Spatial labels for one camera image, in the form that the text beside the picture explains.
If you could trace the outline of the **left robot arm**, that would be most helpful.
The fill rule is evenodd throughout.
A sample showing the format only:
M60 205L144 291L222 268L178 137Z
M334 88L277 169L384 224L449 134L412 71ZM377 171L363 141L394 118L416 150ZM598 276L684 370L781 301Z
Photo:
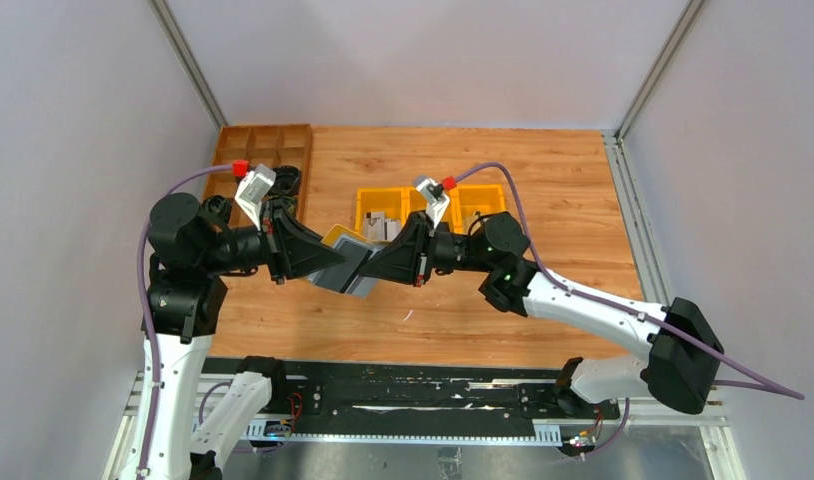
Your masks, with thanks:
M197 422L196 394L228 289L224 276L266 267L276 283L341 264L282 205L269 203L262 221L232 229L196 197L173 193L152 208L138 260L145 332L145 378L124 479L218 479L250 422L260 412L297 418L303 397L284 363L249 356L228 391Z

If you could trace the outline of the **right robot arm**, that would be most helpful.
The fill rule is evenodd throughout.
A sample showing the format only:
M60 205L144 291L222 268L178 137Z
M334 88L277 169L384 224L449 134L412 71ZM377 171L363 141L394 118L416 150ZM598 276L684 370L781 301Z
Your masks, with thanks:
M445 226L433 229L425 213L413 212L396 239L359 272L415 287L432 275L484 272L478 290L496 310L560 321L623 347L621 357L567 361L553 392L567 417L636 396L684 414L704 410L724 349L696 303L680 297L668 305L634 301L545 273L526 259L530 240L510 213L486 215L478 224L474 232L457 234Z

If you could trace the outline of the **yellow leather card holder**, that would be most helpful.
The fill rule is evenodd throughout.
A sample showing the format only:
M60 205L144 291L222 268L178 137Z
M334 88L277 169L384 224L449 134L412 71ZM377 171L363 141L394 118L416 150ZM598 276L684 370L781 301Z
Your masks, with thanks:
M336 293L366 298L377 283L376 278L360 274L360 267L383 249L344 225L333 226L321 243L341 253L345 260L310 274L307 280L319 288Z

